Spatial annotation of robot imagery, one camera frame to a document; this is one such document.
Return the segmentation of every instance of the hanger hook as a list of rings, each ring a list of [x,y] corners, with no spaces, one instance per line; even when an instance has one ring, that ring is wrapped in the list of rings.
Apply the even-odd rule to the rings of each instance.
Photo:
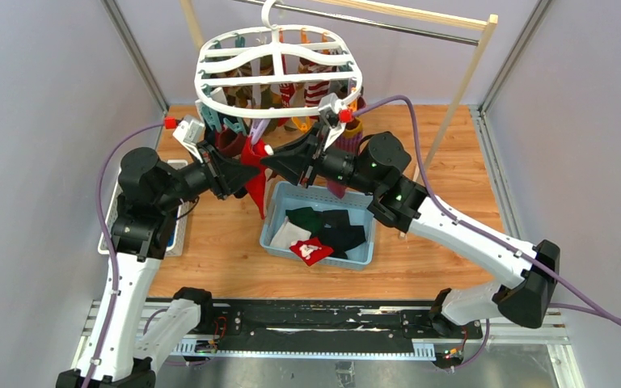
[[[271,30],[276,30],[279,27],[276,24],[270,23],[270,10],[276,2],[280,2],[280,4],[282,4],[282,0],[265,0],[263,10],[260,12],[260,19],[263,21],[263,25]]]

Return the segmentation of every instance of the wooden rod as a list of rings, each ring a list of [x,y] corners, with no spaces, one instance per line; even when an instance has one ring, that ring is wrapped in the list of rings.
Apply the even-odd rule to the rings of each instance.
[[[192,4],[192,0],[180,0],[180,5],[182,6],[182,12],[184,12],[184,18],[187,20],[189,35],[192,36],[194,48],[198,53],[201,50],[203,44],[205,43],[205,40],[203,39],[203,33],[201,32],[199,20],[196,18],[194,5]]]
[[[370,0],[312,0],[323,2],[335,6],[347,6],[358,10],[373,11],[380,14],[394,15],[402,18],[421,20],[444,24],[446,26],[467,28],[476,31],[483,31],[487,27],[487,22],[482,20],[461,18],[459,16],[439,14],[437,12],[423,11],[407,6],[395,6],[383,2],[373,2]]]
[[[429,148],[429,152],[427,153],[427,158],[423,161],[423,167],[427,169],[429,165],[432,163],[432,159],[434,159],[434,154],[437,152],[441,141],[444,139],[444,135],[446,134],[446,130],[449,128],[449,124],[451,124],[451,119],[454,118],[454,114],[456,113],[456,109],[460,105],[460,100],[463,98],[465,94],[465,90],[467,89],[468,84],[470,84],[470,80],[472,75],[475,73],[475,69],[479,64],[480,58],[482,58],[482,54],[484,50],[487,48],[487,44],[489,40],[492,39],[492,34],[494,33],[494,29],[499,22],[499,17],[497,15],[490,15],[489,21],[487,22],[487,27],[482,31],[482,37],[479,38],[479,43],[475,48],[475,51],[472,54],[472,59],[470,60],[470,65],[467,67],[467,71],[465,75],[463,75],[463,81],[458,86],[458,91],[456,92],[456,96],[454,96],[453,101],[449,104],[448,109],[446,109],[446,115],[444,116],[444,120],[441,122],[439,126],[439,131],[437,132],[437,136],[434,138],[432,142],[432,146]],[[416,165],[415,174],[413,174],[413,181],[418,182],[420,180],[420,167]],[[401,238],[404,238],[406,235],[401,232],[399,234]]]

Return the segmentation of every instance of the drying rack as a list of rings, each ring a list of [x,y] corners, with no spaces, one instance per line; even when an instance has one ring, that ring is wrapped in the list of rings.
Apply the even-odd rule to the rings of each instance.
[[[253,4],[257,6],[263,6],[265,2],[258,0],[232,0],[236,2],[243,2],[248,4]],[[429,148],[429,152],[427,153],[427,158],[425,158],[424,167],[428,168],[432,159],[434,158],[434,154],[437,152],[441,141],[444,139],[444,135],[446,134],[446,130],[448,129],[451,119],[454,117],[454,113],[458,106],[460,105],[460,101],[467,90],[468,85],[470,84],[470,80],[472,79],[472,75],[475,73],[475,69],[479,64],[479,60],[484,54],[484,50],[487,48],[487,44],[492,38],[492,34],[496,25],[498,24],[498,16],[491,14],[487,21],[476,20],[476,19],[468,19],[459,16],[440,14],[437,12],[431,11],[423,11],[416,8],[410,8],[405,6],[396,6],[392,4],[385,4],[381,2],[373,2],[370,0],[311,0],[312,2],[321,2],[326,4],[332,4],[335,6],[345,6],[349,8],[354,8],[363,11],[373,11],[376,13],[384,14],[384,15],[393,15],[399,16],[406,19],[414,19],[421,22],[430,22],[435,24],[441,24],[450,27],[459,27],[472,31],[479,32],[479,39],[469,39],[461,36],[442,34],[439,32],[431,32],[426,30],[420,30],[409,27],[396,26],[387,23],[380,23],[373,20],[357,18],[349,15],[339,15],[332,14],[322,11],[313,11],[306,8],[301,8],[297,6],[287,6],[281,3],[275,3],[272,7],[292,11],[299,12],[306,15],[314,15],[327,19],[334,20],[342,20],[348,23],[356,23],[376,28],[387,29],[391,31],[397,31],[402,33],[407,33],[411,35],[423,36],[433,39],[446,40],[449,42],[454,42],[458,44],[468,44],[475,46],[475,51],[472,53],[472,58],[467,67],[465,74],[463,75],[463,80],[458,85],[458,89],[456,90],[456,94],[454,98],[449,103],[449,107],[446,110],[446,115],[444,116],[444,120],[441,122],[439,126],[439,130],[437,132],[437,136],[434,138],[432,145]],[[201,50],[201,47],[204,45],[203,34],[201,33],[201,27],[198,23],[198,18],[196,16],[196,12],[194,11],[193,4],[191,0],[180,0],[180,4],[182,6],[182,10],[184,12],[184,16],[187,20],[187,25],[189,27],[189,33],[192,37],[192,41],[194,43],[194,47],[197,52]],[[420,170],[418,166],[416,166],[415,174],[413,176],[413,180],[418,181],[420,176]]]

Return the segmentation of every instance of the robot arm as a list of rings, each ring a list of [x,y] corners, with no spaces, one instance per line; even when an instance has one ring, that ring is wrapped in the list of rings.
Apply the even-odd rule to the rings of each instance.
[[[560,249],[547,240],[535,247],[506,236],[432,197],[426,187],[403,175],[411,157],[389,132],[373,135],[358,155],[327,146],[341,128],[332,102],[325,106],[328,108],[320,109],[322,120],[311,131],[274,150],[274,155],[261,162],[291,183],[307,187],[322,176],[371,195],[368,210],[383,225],[449,247],[494,275],[495,281],[486,285],[440,292],[430,312],[432,325],[440,334],[447,335],[472,320],[498,316],[523,327],[541,327],[556,282],[524,260],[521,253],[558,271]],[[440,210],[435,199],[454,219]],[[509,251],[465,225],[502,239],[519,251]]]
[[[208,190],[225,199],[259,172],[222,157],[204,141],[195,143],[193,139],[200,136],[202,129],[198,120],[188,117],[175,131],[175,137],[194,159],[194,163],[178,171],[150,148],[132,150],[122,158],[118,176],[122,193],[117,198],[117,219],[111,228],[120,274],[117,297],[111,298],[109,277],[89,343],[76,369],[59,374],[57,388],[78,388],[86,377],[89,386],[154,386],[156,373],[175,344],[192,329],[212,321],[211,294],[183,288],[160,319],[136,340],[146,296],[175,230],[180,204]],[[111,303],[115,303],[113,319],[104,327]],[[107,331],[107,339],[99,357],[94,357],[103,331]]]

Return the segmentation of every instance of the metal floor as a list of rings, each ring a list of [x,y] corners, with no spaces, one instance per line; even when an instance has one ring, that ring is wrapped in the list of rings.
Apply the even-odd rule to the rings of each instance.
[[[466,346],[468,356],[476,350]],[[430,362],[216,359],[199,367],[163,366],[157,388],[557,388],[545,345],[498,344],[450,375]]]

